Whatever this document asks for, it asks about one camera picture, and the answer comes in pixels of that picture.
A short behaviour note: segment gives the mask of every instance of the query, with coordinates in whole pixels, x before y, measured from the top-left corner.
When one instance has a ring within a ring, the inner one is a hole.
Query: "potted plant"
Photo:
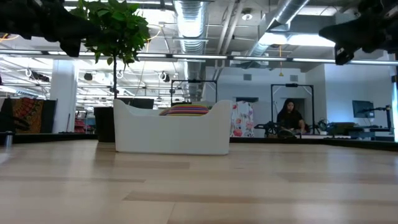
[[[148,22],[138,15],[138,4],[128,4],[125,1],[79,0],[78,6],[71,10],[75,16],[80,16],[93,24],[100,26],[101,35],[87,37],[83,44],[95,53],[95,63],[101,56],[107,57],[108,65],[113,63],[113,93],[118,97],[116,88],[117,60],[123,61],[124,69],[130,63],[138,61],[137,54],[149,39]],[[113,108],[95,108],[96,130],[100,142],[114,142]]]

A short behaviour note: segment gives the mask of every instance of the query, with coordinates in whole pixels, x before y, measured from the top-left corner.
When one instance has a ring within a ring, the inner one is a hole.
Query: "long black hair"
[[[281,109],[281,111],[279,112],[279,114],[287,114],[287,105],[288,105],[289,103],[293,103],[293,110],[292,110],[292,112],[295,110],[295,104],[294,104],[293,100],[292,100],[291,98],[288,98],[288,99],[285,100],[284,107]]]

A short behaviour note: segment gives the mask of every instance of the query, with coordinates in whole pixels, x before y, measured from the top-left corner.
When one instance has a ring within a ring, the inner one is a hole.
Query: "tree trunk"
[[[114,98],[118,98],[118,90],[116,88],[117,84],[117,77],[116,77],[116,54],[113,55],[113,93],[114,93]]]

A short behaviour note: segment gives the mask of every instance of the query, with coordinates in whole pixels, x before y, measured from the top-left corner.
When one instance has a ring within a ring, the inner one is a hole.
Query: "white couch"
[[[159,116],[114,100],[118,152],[225,155],[229,152],[232,102],[219,101],[203,116]]]

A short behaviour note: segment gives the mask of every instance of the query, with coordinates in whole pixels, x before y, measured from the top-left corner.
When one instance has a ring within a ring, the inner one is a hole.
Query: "wooden floor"
[[[393,224],[398,154],[232,144],[228,156],[119,154],[96,141],[0,149],[1,224]]]

